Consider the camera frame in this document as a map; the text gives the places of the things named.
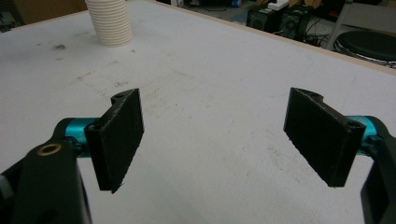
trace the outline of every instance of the stool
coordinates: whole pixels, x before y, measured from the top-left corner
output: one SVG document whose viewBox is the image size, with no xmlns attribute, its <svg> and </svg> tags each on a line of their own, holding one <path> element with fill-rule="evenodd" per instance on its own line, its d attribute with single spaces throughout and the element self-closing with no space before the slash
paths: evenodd
<svg viewBox="0 0 396 224">
<path fill-rule="evenodd" d="M 396 37 L 368 31 L 340 34 L 334 41 L 337 52 L 396 69 Z"/>
</svg>

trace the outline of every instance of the table surface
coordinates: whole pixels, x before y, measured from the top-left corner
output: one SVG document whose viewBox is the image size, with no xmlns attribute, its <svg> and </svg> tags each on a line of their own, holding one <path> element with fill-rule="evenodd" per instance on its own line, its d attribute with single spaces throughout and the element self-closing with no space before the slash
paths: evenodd
<svg viewBox="0 0 396 224">
<path fill-rule="evenodd" d="M 94 223 L 363 223 L 371 160 L 328 188 L 282 130 L 289 91 L 395 135 L 394 70 L 162 4 L 128 10 L 134 40 L 119 48 L 98 44 L 87 12 L 0 35 L 0 170 L 59 120 L 140 88 L 146 132 L 120 190 L 100 191 L 78 159 Z"/>
</svg>

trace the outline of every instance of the paper cup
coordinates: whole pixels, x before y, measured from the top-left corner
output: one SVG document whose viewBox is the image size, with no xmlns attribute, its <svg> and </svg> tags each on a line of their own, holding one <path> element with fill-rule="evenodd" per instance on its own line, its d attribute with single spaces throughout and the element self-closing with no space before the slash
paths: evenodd
<svg viewBox="0 0 396 224">
<path fill-rule="evenodd" d="M 86 0 L 96 37 L 102 45 L 117 47 L 132 41 L 131 22 L 124 0 Z"/>
</svg>

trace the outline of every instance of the blue object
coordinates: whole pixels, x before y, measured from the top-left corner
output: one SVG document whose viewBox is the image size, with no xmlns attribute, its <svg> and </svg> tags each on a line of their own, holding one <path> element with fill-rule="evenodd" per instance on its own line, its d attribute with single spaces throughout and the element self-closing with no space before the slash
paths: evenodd
<svg viewBox="0 0 396 224">
<path fill-rule="evenodd" d="M 347 119 L 352 119 L 357 122 L 360 122 L 364 126 L 366 126 L 366 129 L 363 134 L 363 138 L 361 139 L 361 146 L 362 147 L 368 147 L 371 144 L 369 144 L 370 141 L 368 141 L 369 138 L 376 138 L 378 136 L 378 133 L 376 131 L 376 128 L 374 124 L 366 117 L 364 116 L 346 116 Z M 366 153 L 362 152 L 361 150 L 358 151 L 358 154 L 360 155 L 366 155 Z"/>
<path fill-rule="evenodd" d="M 76 150 L 84 150 L 88 148 L 87 138 L 85 137 L 84 128 L 92 124 L 96 119 L 72 119 L 67 125 L 64 137 L 73 137 L 78 144 L 81 145 L 80 148 L 75 147 Z M 83 151 L 83 157 L 89 157 L 89 151 Z"/>
</svg>

